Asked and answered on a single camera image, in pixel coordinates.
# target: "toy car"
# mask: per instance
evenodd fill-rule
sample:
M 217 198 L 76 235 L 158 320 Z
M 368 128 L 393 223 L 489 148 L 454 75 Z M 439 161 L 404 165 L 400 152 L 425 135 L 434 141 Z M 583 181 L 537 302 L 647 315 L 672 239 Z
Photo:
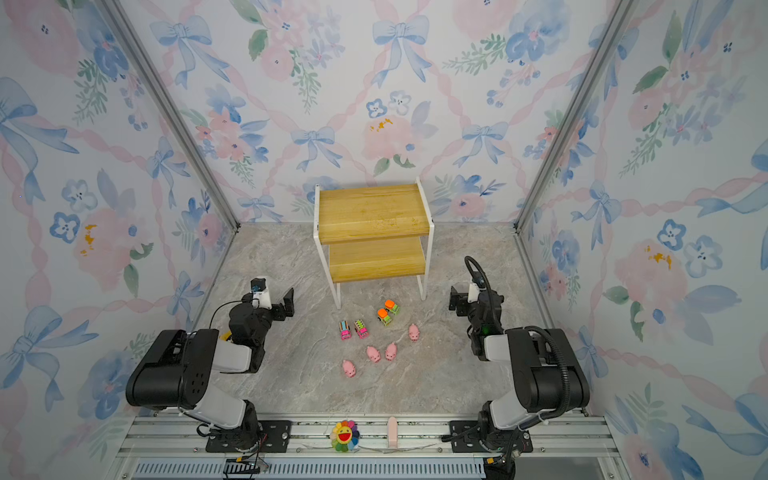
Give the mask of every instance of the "toy car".
M 347 340 L 352 338 L 352 333 L 349 331 L 349 325 L 346 320 L 339 322 L 339 331 L 341 332 L 341 339 Z
M 357 332 L 357 336 L 359 336 L 361 339 L 364 339 L 368 336 L 368 329 L 362 320 L 355 320 L 355 331 Z
M 379 309 L 379 320 L 381 320 L 384 325 L 389 325 L 389 323 L 392 322 L 392 317 L 389 316 L 389 313 L 386 310 L 381 308 Z
M 392 315 L 397 315 L 398 313 L 400 313 L 400 306 L 391 300 L 387 300 L 386 302 L 384 302 L 384 308 L 386 309 L 386 311 L 390 312 Z

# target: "vent grille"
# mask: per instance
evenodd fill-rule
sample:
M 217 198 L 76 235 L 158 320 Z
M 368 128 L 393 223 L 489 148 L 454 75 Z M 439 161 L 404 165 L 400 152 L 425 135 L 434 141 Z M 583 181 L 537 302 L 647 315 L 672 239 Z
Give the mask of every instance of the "vent grille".
M 223 458 L 142 458 L 133 478 L 485 478 L 479 458 L 272 458 L 259 475 L 239 474 L 245 464 Z

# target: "pink pig toy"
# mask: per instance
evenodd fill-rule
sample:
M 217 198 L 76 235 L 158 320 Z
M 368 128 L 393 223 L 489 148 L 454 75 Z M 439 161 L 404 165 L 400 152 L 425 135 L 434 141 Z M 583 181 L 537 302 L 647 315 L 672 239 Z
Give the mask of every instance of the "pink pig toy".
M 397 345 L 395 343 L 390 343 L 389 346 L 386 347 L 386 351 L 384 352 L 384 356 L 387 360 L 390 362 L 395 359 L 397 356 Z
M 379 360 L 382 359 L 382 354 L 372 346 L 369 346 L 366 352 L 368 353 L 368 358 L 371 359 L 371 362 L 378 363 Z
M 344 368 L 344 373 L 349 378 L 354 377 L 355 373 L 357 373 L 357 371 L 355 370 L 355 365 L 352 362 L 350 362 L 349 360 L 344 360 L 344 362 L 342 362 L 341 366 Z
M 411 323 L 411 326 L 408 327 L 408 336 L 411 337 L 413 342 L 419 339 L 419 328 L 416 324 Z

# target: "floral wallpaper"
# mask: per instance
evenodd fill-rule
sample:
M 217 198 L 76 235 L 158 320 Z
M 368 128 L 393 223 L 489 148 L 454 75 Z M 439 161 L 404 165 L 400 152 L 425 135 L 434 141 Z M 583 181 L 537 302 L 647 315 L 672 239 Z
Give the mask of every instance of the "floral wallpaper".
M 310 222 L 318 183 L 420 177 L 435 220 L 509 222 L 614 3 L 123 7 L 241 221 Z M 578 154 L 594 153 L 580 143 Z
M 0 2 L 0 477 L 101 478 L 230 228 L 90 2 Z
M 633 15 L 528 250 L 635 480 L 768 478 L 768 4 Z

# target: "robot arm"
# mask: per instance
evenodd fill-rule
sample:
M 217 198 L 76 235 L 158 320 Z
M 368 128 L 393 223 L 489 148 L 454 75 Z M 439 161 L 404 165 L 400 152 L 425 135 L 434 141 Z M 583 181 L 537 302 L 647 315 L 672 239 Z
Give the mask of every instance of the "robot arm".
M 266 279 L 251 280 L 251 292 L 230 311 L 230 341 L 217 329 L 163 330 L 131 374 L 125 397 L 133 406 L 153 410 L 178 407 L 183 414 L 209 425 L 198 434 L 230 451 L 258 446 L 263 429 L 253 403 L 237 399 L 210 384 L 211 372 L 256 372 L 264 358 L 264 340 L 273 322 L 293 316 L 293 289 L 284 304 L 272 305 Z
M 451 288 L 449 310 L 468 317 L 472 353 L 482 361 L 510 365 L 513 385 L 506 395 L 483 405 L 476 426 L 461 428 L 466 429 L 465 437 L 474 437 L 472 441 L 484 450 L 502 453 L 500 458 L 490 461 L 490 468 L 501 468 L 512 475 L 513 457 L 532 450 L 526 430 L 574 408 L 585 407 L 589 403 L 589 385 L 562 329 L 526 326 L 503 330 L 500 318 L 504 297 L 491 289 L 475 259 L 465 257 L 465 264 L 472 282 L 468 289 L 463 289 L 466 293 Z M 454 438 L 461 431 L 453 423 L 455 434 L 444 441 L 452 441 L 456 452 L 461 442 Z

